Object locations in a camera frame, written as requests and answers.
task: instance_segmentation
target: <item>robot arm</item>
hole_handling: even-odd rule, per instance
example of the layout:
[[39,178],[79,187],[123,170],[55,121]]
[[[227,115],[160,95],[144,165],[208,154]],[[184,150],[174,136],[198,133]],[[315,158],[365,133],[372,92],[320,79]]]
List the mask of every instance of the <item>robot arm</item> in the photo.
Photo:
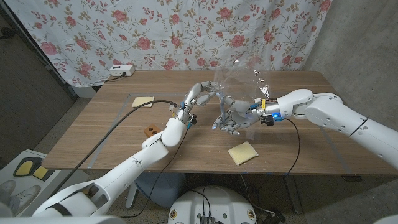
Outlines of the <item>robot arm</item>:
[[[149,166],[164,158],[166,147],[176,146],[184,133],[196,123],[190,114],[194,105],[203,106],[215,96],[215,83],[198,83],[185,95],[176,117],[170,118],[164,131],[142,143],[142,150],[126,159],[99,179],[67,187],[45,201],[34,213],[35,217],[104,215],[117,197]],[[199,97],[203,91],[208,93]]]
[[273,125],[274,121],[283,118],[308,119],[349,136],[398,170],[398,132],[353,111],[332,93],[313,94],[310,90],[295,90],[274,102],[248,103],[243,110],[240,108],[240,112],[234,105],[230,106],[227,110],[229,116],[224,122],[221,117],[217,118],[213,129],[220,127],[222,131],[239,135],[237,129],[257,121]]

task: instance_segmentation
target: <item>robot arm cover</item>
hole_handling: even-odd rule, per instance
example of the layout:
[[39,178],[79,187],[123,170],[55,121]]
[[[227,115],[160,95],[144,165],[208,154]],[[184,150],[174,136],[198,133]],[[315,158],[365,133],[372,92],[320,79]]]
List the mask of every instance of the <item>robot arm cover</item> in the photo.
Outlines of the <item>robot arm cover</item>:
[[305,109],[314,124],[341,132],[398,170],[398,132],[368,119],[334,98],[321,96]]

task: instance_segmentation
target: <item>power strip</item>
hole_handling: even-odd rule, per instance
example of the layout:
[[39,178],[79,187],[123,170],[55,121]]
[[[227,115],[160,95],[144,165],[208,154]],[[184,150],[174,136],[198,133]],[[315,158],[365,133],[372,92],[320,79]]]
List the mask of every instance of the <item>power strip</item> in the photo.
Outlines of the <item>power strip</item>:
[[113,65],[109,71],[112,76],[121,76],[123,72],[126,72],[126,76],[132,76],[135,69],[132,65]]

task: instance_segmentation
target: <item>electrical wire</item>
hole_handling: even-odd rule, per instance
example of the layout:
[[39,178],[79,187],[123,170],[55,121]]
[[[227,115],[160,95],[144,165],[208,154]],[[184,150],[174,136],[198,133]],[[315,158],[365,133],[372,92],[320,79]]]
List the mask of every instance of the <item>electrical wire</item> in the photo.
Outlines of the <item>electrical wire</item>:
[[[189,191],[198,193],[198,194],[200,194],[200,195],[202,196],[202,198],[204,197],[204,198],[207,200],[207,204],[209,205],[209,217],[211,217],[210,202],[209,202],[209,200],[207,199],[206,195],[205,195],[205,194],[202,194],[202,193],[200,193],[200,192],[197,192],[196,190],[189,190]],[[204,202],[204,201],[203,201],[203,216],[206,216],[206,215],[205,215],[205,202]]]
[[172,159],[169,161],[169,163],[162,169],[162,171],[160,172],[160,174],[157,176],[157,178],[156,178],[156,180],[155,180],[155,183],[154,183],[154,185],[152,186],[152,190],[150,190],[150,193],[149,193],[147,202],[146,202],[145,205],[144,205],[144,208],[142,208],[142,210],[141,210],[137,215],[125,215],[125,216],[120,216],[121,218],[134,218],[134,217],[139,216],[139,215],[145,210],[145,208],[146,208],[146,206],[147,206],[147,204],[148,204],[148,202],[149,202],[149,200],[150,200],[150,196],[152,196],[152,192],[153,192],[154,189],[155,189],[155,185],[156,185],[157,180],[159,179],[159,177],[160,177],[160,175],[163,173],[163,171],[166,170],[166,168],[169,166],[169,164],[173,161],[174,157],[177,155],[178,150],[180,149],[182,143],[184,142],[185,137],[187,136],[187,133],[188,133],[188,130],[185,132],[184,137],[182,138],[182,141],[181,141],[181,143],[180,143],[178,149],[175,151],[175,154],[173,155]]
[[276,100],[270,100],[270,99],[266,99],[266,101],[269,101],[269,102],[271,102],[271,103],[277,103],[277,101],[276,101]]
[[206,185],[204,186],[203,192],[201,195],[201,201],[203,202],[203,216],[206,216],[205,215],[205,189],[206,189]]
[[123,77],[125,77],[125,76],[126,76],[126,72],[123,72],[121,76],[116,77],[116,78],[113,78],[113,79],[111,79],[111,80],[106,80],[106,81],[104,81],[104,83],[109,82],[109,81],[115,81],[115,80],[120,79],[120,78],[123,78]]
[[262,210],[260,210],[259,215],[256,215],[256,221],[254,222],[254,224],[259,223],[261,213],[262,213]]
[[122,117],[106,134],[105,136],[97,143],[96,146],[94,146],[94,148],[76,165],[75,168],[72,169],[72,171],[62,180],[62,182],[60,184],[58,184],[58,186],[55,188],[55,190],[51,193],[50,197],[55,195],[60,189],[61,187],[65,184],[65,182],[76,172],[76,170],[92,155],[93,152],[95,152],[95,150],[102,144],[102,142],[112,133],[112,131],[120,124],[122,123],[122,121],[124,121],[128,116],[130,116],[130,114],[132,114],[135,110],[138,110],[139,108],[151,104],[151,103],[168,103],[170,105],[173,105],[174,107],[177,107],[178,104],[171,102],[169,100],[154,100],[154,101],[150,101],[147,103],[143,103],[139,106],[137,106],[136,108],[132,109],[130,112],[128,112],[126,115],[124,115],[124,117]]
[[247,185],[246,185],[246,183],[245,183],[245,181],[244,181],[244,179],[243,179],[242,174],[240,174],[240,176],[241,176],[241,178],[242,178],[243,185],[244,185],[244,188],[245,188],[245,190],[246,190],[246,194],[247,194],[247,196],[248,196],[248,199],[249,199],[250,204],[251,204],[252,206],[258,208],[259,210],[265,211],[265,212],[267,212],[267,213],[270,213],[272,216],[275,216],[275,215],[276,215],[275,212],[272,212],[272,211],[270,211],[270,210],[263,209],[263,208],[261,208],[260,206],[256,205],[255,203],[253,203],[253,202],[251,201],[250,195],[249,195],[249,192],[248,192],[248,187],[247,187]]
[[289,174],[290,174],[290,171],[292,171],[294,165],[296,165],[296,162],[297,162],[297,160],[299,159],[300,148],[301,148],[301,140],[300,140],[299,130],[297,129],[297,126],[293,123],[293,121],[291,121],[290,119],[287,119],[287,118],[284,118],[284,119],[287,120],[287,121],[290,121],[290,122],[293,124],[294,128],[296,129],[297,137],[298,137],[298,153],[297,153],[296,160],[294,161],[292,167],[290,168],[290,170],[289,170],[288,173],[286,174],[286,175],[289,175]]

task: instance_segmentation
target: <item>yellow sponge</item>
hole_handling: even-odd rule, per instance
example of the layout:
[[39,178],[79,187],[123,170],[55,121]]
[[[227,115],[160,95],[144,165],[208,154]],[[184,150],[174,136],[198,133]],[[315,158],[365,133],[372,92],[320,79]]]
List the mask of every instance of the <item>yellow sponge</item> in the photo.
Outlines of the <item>yellow sponge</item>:
[[248,142],[235,146],[228,150],[228,152],[237,166],[256,156],[259,156],[256,150],[254,150],[254,148]]
[[33,173],[33,176],[39,178],[40,180],[43,179],[44,175],[49,171],[48,169],[40,166],[37,170]]
[[[153,96],[152,97],[136,97],[134,99],[134,102],[132,102],[132,107],[137,107],[137,106],[139,106],[139,105],[141,105],[143,103],[147,103],[147,102],[153,101],[154,99],[155,98]],[[145,105],[143,107],[151,107],[151,106],[152,106],[152,103],[148,104],[148,105]]]
[[21,166],[19,166],[17,172],[15,173],[15,176],[22,176],[22,175],[29,175],[30,170],[33,166],[32,161],[26,161],[24,162]]

